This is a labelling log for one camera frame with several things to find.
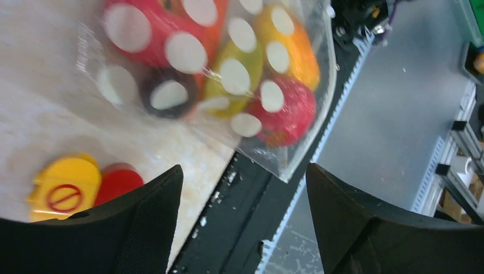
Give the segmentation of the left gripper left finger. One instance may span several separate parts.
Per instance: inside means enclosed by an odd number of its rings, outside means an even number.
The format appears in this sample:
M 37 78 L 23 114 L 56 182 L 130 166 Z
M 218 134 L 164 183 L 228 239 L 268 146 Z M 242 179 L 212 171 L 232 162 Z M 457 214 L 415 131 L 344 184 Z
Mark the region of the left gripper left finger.
M 71 217 L 1 220 L 2 273 L 165 273 L 184 174 L 175 165 L 144 186 Z

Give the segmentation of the red toy apple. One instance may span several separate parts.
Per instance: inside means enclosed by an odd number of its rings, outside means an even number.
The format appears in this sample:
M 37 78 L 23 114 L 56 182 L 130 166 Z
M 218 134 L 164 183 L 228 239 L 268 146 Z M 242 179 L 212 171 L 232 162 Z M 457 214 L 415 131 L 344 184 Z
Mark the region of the red toy apple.
M 132 61 L 185 74 L 200 73 L 208 64 L 203 27 L 159 1 L 107 1 L 101 21 L 108 40 Z
M 316 100 L 299 80 L 289 76 L 268 78 L 257 95 L 259 98 L 249 103 L 246 112 L 260 120 L 262 129 L 256 136 L 268 147 L 293 145 L 312 125 Z

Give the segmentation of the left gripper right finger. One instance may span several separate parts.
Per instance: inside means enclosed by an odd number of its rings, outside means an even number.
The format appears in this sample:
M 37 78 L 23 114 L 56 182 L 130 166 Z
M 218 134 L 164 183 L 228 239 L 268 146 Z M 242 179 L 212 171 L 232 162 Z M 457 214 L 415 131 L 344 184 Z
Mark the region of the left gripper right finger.
M 325 273 L 482 273 L 483 227 L 387 203 L 315 163 L 306 188 Z

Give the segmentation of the yellow orange toy mango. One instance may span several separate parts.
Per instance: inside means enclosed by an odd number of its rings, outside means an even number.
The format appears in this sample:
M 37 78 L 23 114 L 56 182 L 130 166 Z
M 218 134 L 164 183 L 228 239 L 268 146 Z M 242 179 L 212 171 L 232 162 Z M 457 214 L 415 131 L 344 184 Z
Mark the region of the yellow orange toy mango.
M 273 3 L 253 19 L 264 62 L 275 75 L 287 75 L 314 91 L 320 68 L 304 25 L 285 6 Z

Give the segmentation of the yellow toy starfruit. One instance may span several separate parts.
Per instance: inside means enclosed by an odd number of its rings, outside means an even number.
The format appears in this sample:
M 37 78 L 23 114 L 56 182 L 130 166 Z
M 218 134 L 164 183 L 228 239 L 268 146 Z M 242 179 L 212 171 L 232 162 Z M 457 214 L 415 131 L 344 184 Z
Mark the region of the yellow toy starfruit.
M 225 109 L 210 108 L 208 112 L 222 119 L 242 112 L 259 86 L 263 70 L 263 50 L 259 42 L 251 52 L 246 53 L 233 41 L 228 41 L 211 66 L 204 99 L 224 97 L 229 100 L 229 105 Z

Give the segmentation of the orange toy carrot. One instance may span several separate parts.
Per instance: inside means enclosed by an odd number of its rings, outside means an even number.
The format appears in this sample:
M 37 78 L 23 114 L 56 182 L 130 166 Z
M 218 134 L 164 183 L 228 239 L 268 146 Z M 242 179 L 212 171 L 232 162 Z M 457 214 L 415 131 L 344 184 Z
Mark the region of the orange toy carrot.
M 208 3 L 216 10 L 215 22 L 211 26 L 203 26 L 200 34 L 201 43 L 207 52 L 207 66 L 215 60 L 221 41 L 221 32 L 227 12 L 228 1 L 187 1 L 189 4 Z

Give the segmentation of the clear zip top bag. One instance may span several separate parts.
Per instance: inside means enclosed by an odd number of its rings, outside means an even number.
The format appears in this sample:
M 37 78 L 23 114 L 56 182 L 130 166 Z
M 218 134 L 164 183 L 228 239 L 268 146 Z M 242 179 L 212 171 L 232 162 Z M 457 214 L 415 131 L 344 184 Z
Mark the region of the clear zip top bag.
M 330 1 L 83 1 L 78 67 L 116 108 L 181 120 L 287 182 L 336 85 Z

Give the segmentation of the dark toy plum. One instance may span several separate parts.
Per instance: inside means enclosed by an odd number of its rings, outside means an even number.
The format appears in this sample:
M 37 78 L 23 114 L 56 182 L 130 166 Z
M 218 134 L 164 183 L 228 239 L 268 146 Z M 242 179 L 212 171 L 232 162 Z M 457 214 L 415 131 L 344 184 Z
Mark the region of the dark toy plum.
M 199 88 L 192 75 L 173 68 L 156 68 L 139 83 L 145 111 L 157 118 L 181 119 L 196 106 Z

